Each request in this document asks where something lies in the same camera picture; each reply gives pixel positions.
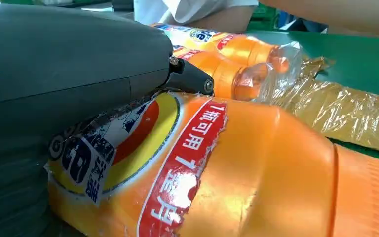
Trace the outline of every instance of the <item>white shirt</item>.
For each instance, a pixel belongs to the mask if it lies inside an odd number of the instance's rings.
[[[257,6],[258,0],[134,0],[134,19],[143,24],[186,24],[233,6]]]

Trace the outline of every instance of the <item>bottle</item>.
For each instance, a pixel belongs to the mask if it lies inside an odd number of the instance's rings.
[[[270,63],[277,72],[287,73],[300,68],[302,62],[300,45],[297,42],[278,46],[243,34],[161,23],[155,23],[152,26],[163,30],[172,44],[182,45],[189,49],[217,51],[231,61],[246,66]]]
[[[91,121],[46,167],[51,208],[86,236],[379,235],[379,159],[279,107],[170,92]]]
[[[258,97],[261,83],[276,77],[266,63],[247,67],[214,51],[192,50],[174,45],[173,55],[209,74],[214,79],[215,95],[222,98],[252,101]]]

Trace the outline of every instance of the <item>person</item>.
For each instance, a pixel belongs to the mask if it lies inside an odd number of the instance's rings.
[[[292,15],[327,24],[329,33],[379,35],[379,0],[260,0]]]
[[[239,33],[256,6],[258,0],[134,0],[134,19]]]
[[[379,35],[379,0],[259,0],[329,26],[329,33]],[[226,32],[246,30],[257,0],[134,0],[135,19]]]

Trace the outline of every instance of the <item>torn label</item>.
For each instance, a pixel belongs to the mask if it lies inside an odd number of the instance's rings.
[[[226,103],[209,100],[186,125],[147,196],[137,227],[139,237],[174,236],[226,120]]]

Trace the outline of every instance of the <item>metal bolt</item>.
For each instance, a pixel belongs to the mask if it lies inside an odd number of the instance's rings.
[[[205,90],[206,93],[213,92],[213,88],[214,88],[214,81],[213,81],[213,79],[208,79],[207,81],[205,81],[204,90]]]
[[[179,62],[179,60],[177,57],[172,56],[169,58],[169,63],[174,65],[174,66],[176,66],[178,64],[178,62]]]

